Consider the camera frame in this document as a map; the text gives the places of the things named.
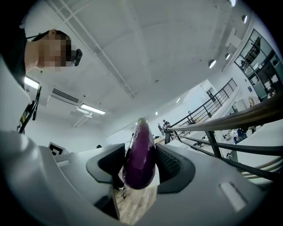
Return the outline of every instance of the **white ceiling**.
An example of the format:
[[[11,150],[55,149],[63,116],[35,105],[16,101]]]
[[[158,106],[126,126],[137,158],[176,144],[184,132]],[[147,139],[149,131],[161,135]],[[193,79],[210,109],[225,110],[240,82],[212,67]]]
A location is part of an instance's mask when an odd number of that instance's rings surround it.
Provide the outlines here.
[[[45,3],[37,9],[46,17],[41,21],[44,26],[34,26],[33,21],[27,36],[44,32],[45,27],[66,31],[84,55],[77,68],[42,74],[35,69],[30,76],[48,87],[46,95],[55,86],[80,104],[106,111],[100,120],[111,128],[109,134],[151,115],[221,70],[232,28],[242,39],[249,23],[243,24],[241,16],[251,15],[242,2],[231,7],[227,0],[49,0],[48,4],[53,10]],[[212,69],[207,65],[210,59],[218,61]]]

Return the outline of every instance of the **staircase railing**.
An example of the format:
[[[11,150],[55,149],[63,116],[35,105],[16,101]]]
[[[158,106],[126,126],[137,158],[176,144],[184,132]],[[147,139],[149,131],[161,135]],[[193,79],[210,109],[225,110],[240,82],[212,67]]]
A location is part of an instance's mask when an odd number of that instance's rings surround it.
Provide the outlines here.
[[[266,170],[254,168],[228,160],[223,158],[220,154],[219,148],[225,148],[234,151],[240,151],[251,154],[261,154],[261,155],[273,155],[273,156],[283,156],[283,146],[272,146],[272,147],[260,147],[260,146],[245,146],[245,145],[233,145],[226,143],[219,143],[216,141],[214,136],[214,131],[216,130],[229,130],[237,128],[248,128],[251,126],[263,125],[265,123],[274,122],[283,119],[283,92],[275,95],[274,97],[265,100],[264,102],[257,104],[249,109],[240,111],[238,113],[228,115],[215,120],[202,122],[198,124],[190,124],[180,127],[170,127],[168,130],[174,132],[181,143],[190,146],[192,149],[205,153],[207,155],[219,158],[226,163],[234,166],[240,170],[246,171],[253,175],[263,177],[272,181],[277,181],[281,177],[281,174],[276,172],[269,172]],[[178,134],[177,132],[187,132],[187,131],[204,131],[208,137],[208,141],[202,139],[196,139],[191,137],[186,137]],[[213,149],[213,153],[210,153],[200,147],[193,146],[187,143],[183,139],[188,139],[209,145]]]
[[[193,112],[189,112],[189,114],[182,118],[180,121],[171,125],[170,128],[174,126],[183,126],[190,124],[197,124],[200,122],[205,122],[210,119],[219,108],[221,108],[224,103],[230,98],[231,94],[235,91],[237,84],[233,79],[230,79],[228,83],[213,97],[211,97],[208,101],[206,101],[203,105],[201,105],[198,109]],[[186,132],[175,132],[176,135],[186,136],[191,131]]]

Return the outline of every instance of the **eggplant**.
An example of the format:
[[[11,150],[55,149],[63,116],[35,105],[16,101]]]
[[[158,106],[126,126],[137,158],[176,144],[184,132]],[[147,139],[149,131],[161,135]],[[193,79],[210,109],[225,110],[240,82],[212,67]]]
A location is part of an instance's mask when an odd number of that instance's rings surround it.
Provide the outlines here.
[[[146,188],[155,174],[153,135],[144,118],[138,120],[134,136],[123,164],[123,180],[132,189]]]

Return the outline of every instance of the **fluorescent light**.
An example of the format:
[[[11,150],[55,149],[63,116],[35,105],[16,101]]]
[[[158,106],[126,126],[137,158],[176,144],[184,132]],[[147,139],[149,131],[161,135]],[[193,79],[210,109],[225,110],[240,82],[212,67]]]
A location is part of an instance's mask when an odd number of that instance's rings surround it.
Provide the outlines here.
[[[229,57],[230,57],[230,53],[226,53],[226,54],[225,54],[226,60],[227,60]]]
[[[208,62],[209,68],[212,68],[212,67],[215,65],[215,63],[216,63],[216,60],[210,60],[210,61]]]
[[[35,89],[38,89],[38,86],[39,86],[39,83],[37,83],[36,81],[34,80],[31,80],[30,78],[28,77],[25,77],[25,83]]]
[[[100,110],[98,110],[98,109],[96,109],[96,108],[87,106],[87,105],[85,105],[85,104],[82,104],[80,107],[81,107],[81,108],[84,108],[84,109],[86,109],[86,110],[90,110],[90,111],[96,112],[96,113],[98,113],[98,114],[102,114],[102,115],[104,115],[104,114],[106,113],[105,111],[100,111]]]
[[[234,7],[236,5],[236,0],[231,0],[231,5]]]

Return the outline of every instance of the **floor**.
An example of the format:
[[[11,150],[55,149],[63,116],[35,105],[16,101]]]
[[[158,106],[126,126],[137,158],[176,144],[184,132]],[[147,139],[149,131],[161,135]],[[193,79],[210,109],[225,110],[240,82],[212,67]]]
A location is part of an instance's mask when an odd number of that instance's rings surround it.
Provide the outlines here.
[[[117,207],[120,213],[120,221],[133,225],[152,206],[156,200],[157,187],[133,190],[126,187],[123,191],[114,190]]]

